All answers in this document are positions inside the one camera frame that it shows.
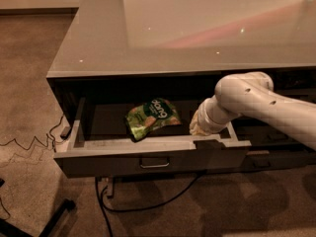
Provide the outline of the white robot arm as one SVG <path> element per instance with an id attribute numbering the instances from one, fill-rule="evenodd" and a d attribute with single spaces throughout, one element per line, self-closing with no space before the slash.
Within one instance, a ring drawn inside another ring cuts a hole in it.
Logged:
<path id="1" fill-rule="evenodd" d="M 316 105 L 275 93 L 272 78 L 264 72 L 231 74 L 220 79 L 214 96 L 198 106 L 190 134 L 215 134 L 241 116 L 258 119 L 316 149 Z"/>

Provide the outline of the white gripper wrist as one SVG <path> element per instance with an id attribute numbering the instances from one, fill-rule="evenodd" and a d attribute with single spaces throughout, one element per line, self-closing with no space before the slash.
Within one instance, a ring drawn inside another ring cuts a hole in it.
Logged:
<path id="1" fill-rule="evenodd" d="M 205 99 L 190 123 L 191 135 L 211 135 L 223 130 L 238 114 L 224 109 L 215 96 Z"/>

